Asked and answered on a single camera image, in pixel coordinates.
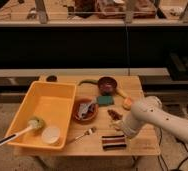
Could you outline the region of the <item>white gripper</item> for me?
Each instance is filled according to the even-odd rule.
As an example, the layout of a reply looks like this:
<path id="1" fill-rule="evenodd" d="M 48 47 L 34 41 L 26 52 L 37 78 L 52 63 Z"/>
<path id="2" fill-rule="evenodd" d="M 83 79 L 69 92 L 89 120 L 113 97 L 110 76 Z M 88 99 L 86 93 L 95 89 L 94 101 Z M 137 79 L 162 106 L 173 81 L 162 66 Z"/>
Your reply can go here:
<path id="1" fill-rule="evenodd" d="M 132 139 L 139 134 L 144 123 L 129 114 L 125 115 L 121 120 L 112 121 L 111 125 L 115 129 L 122 131 L 127 138 Z"/>

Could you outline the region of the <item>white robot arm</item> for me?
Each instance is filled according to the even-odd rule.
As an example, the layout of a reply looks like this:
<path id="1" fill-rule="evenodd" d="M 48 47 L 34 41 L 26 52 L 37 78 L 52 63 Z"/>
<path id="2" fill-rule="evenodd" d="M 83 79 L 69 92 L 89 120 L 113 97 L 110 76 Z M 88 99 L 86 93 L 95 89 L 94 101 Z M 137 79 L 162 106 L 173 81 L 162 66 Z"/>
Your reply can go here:
<path id="1" fill-rule="evenodd" d="M 128 114 L 113 122 L 113 126 L 130 139 L 137 136 L 145 124 L 162 128 L 188 144 L 188 120 L 165 112 L 162 102 L 156 96 L 136 100 Z"/>

